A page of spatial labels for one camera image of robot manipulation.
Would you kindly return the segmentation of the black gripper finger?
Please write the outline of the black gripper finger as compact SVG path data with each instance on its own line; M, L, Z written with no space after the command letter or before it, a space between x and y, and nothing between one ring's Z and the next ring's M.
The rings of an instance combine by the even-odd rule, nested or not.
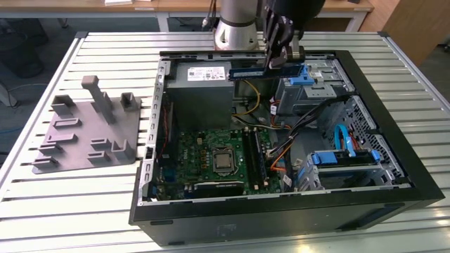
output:
M299 45L299 40L302 39L303 31L295 30L291 42L285 47L287 62L303 62L305 61L305 49Z
M263 38L266 40L266 69L279 69L293 53L290 42L294 37L293 21L278 14L269 6L265 7L266 23Z

